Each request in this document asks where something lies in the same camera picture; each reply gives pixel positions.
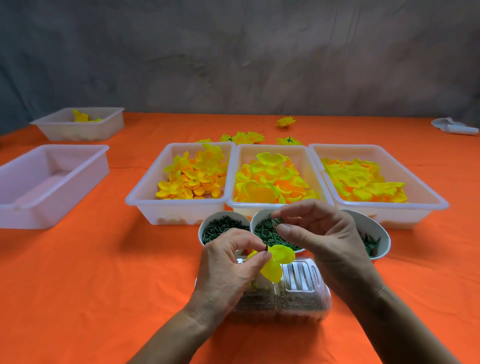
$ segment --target hand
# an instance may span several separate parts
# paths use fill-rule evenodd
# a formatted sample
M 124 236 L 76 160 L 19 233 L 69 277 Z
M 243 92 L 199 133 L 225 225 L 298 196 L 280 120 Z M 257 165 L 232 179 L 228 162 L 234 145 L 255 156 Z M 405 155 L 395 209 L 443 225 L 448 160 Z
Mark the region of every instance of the hand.
M 259 253 L 237 264 L 234 253 L 244 249 Z M 262 240 L 251 232 L 241 229 L 224 232 L 204 246 L 195 290 L 184 312 L 204 327 L 215 329 L 271 257 Z
M 285 224 L 277 227 L 277 233 L 313 253 L 325 283 L 346 304 L 377 294 L 384 287 L 348 213 L 308 199 L 272 214 L 272 218 L 278 217 Z

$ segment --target gray backdrop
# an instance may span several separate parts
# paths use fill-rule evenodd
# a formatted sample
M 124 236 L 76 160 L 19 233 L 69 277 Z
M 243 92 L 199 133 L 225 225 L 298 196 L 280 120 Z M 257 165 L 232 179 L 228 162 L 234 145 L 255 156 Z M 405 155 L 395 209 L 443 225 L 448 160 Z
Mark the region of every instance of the gray backdrop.
M 67 106 L 456 115 L 479 0 L 3 0 L 0 133 Z

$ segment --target table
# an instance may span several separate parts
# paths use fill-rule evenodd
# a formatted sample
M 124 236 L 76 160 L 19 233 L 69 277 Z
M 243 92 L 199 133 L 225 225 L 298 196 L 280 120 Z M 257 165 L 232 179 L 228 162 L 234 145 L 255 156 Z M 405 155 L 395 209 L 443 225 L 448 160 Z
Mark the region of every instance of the table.
M 124 113 L 107 144 L 110 174 L 54 228 L 0 230 L 0 363 L 124 363 L 187 302 L 198 226 L 150 225 L 124 202 L 164 146 L 237 131 L 310 143 L 378 144 L 451 204 L 389 231 L 375 263 L 386 283 L 463 363 L 480 357 L 480 139 L 431 119 Z M 34 126 L 0 137 L 0 164 L 47 144 Z M 223 324 L 193 363 L 379 363 L 333 297 L 321 324 Z

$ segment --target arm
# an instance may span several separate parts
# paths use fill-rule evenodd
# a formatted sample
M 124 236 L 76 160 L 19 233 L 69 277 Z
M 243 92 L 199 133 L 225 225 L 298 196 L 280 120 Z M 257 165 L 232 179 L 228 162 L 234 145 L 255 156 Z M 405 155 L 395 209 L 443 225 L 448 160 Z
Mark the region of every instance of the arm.
M 244 249 L 259 253 L 237 264 L 234 253 Z M 128 364 L 189 363 L 238 303 L 248 283 L 272 257 L 264 250 L 261 239 L 239 229 L 230 229 L 205 245 L 192 297 Z
M 383 283 L 353 218 L 317 200 L 272 214 L 285 240 L 310 250 L 328 287 L 350 308 L 384 364 L 458 364 L 459 361 Z

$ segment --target white plastic bin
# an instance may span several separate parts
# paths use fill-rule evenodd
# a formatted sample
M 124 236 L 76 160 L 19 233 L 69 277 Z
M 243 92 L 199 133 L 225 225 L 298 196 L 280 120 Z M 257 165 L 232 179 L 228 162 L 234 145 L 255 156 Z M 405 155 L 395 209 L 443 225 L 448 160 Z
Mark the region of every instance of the white plastic bin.
M 108 174 L 108 146 L 45 145 L 0 167 L 0 228 L 56 225 Z
M 235 151 L 235 143 L 208 143 L 222 148 L 223 155 L 228 160 Z M 178 154 L 189 152 L 189 158 L 195 158 L 199 150 L 205 150 L 202 143 L 172 143 L 168 144 L 153 162 L 142 179 L 125 199 L 130 206 L 137 206 L 142 214 L 152 225 L 199 225 L 210 215 L 223 211 L 224 204 L 231 194 L 232 185 L 228 177 L 234 170 L 232 158 L 228 163 L 227 182 L 222 188 L 219 198 L 206 198 L 204 200 L 159 200 L 155 197 L 158 192 L 158 183 L 168 181 L 168 173 L 163 170 L 173 163 L 173 158 Z
M 73 109 L 88 114 L 99 122 L 75 122 Z M 53 142 L 59 140 L 98 141 L 107 140 L 123 128 L 124 108 L 66 108 L 54 112 L 30 124 L 38 126 Z
M 320 194 L 320 199 L 329 205 L 334 205 L 327 186 L 320 172 L 312 159 L 306 146 L 269 146 L 263 144 L 241 144 L 235 150 L 235 156 L 232 157 L 233 173 L 227 178 L 227 183 L 232 186 L 232 191 L 228 196 L 227 205 L 233 208 L 233 211 L 252 218 L 258 211 L 264 209 L 277 209 L 282 204 L 251 204 L 245 202 L 235 202 L 235 175 L 241 170 L 243 164 L 250 164 L 252 160 L 257 160 L 257 154 L 268 152 L 270 154 L 280 153 L 289 157 L 300 176 L 307 182 L 312 189 Z
M 445 210 L 449 206 L 448 202 L 440 195 L 380 146 L 310 144 L 309 150 L 332 194 L 335 206 L 367 215 L 384 228 L 411 229 L 433 210 Z M 378 163 L 380 174 L 385 177 L 386 181 L 406 183 L 403 190 L 407 194 L 409 203 L 351 202 L 341 199 L 320 161 L 323 158 L 339 160 L 359 158 Z

